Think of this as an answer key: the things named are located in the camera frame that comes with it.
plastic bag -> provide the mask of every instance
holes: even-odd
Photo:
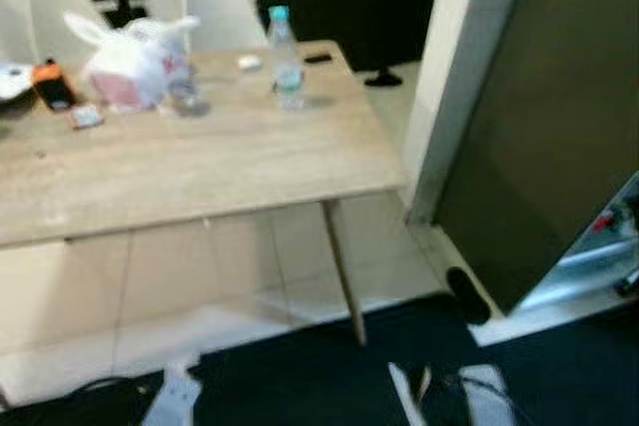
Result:
[[[72,12],[65,12],[64,20],[80,39],[98,47],[83,77],[120,113],[153,109],[172,82],[191,75],[182,37],[200,25],[196,17],[172,23],[137,19],[120,30],[104,29]]]

table top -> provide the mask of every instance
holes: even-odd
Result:
[[[391,190],[403,167],[334,42],[306,66],[308,107],[280,110],[268,52],[199,54],[199,117],[105,111],[72,131],[67,114],[0,112],[0,245],[75,237]],[[264,67],[245,73],[244,53]]]

black rug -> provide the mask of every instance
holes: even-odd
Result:
[[[338,321],[205,356],[192,370],[204,385],[196,425],[406,425],[388,361],[406,371],[427,362],[436,374],[495,363],[537,425],[636,425],[638,314],[635,304],[480,349],[451,297],[412,301],[366,316],[366,349]],[[0,424],[137,424],[161,383],[136,378],[16,409]]]

white chair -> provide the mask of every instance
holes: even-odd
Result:
[[[29,0],[31,48],[38,62],[52,57],[56,62],[88,60],[96,48],[74,35],[62,14],[71,11],[109,28],[89,0]]]
[[[182,0],[185,15],[202,24],[189,33],[187,50],[211,52],[267,47],[269,42],[249,0]]]

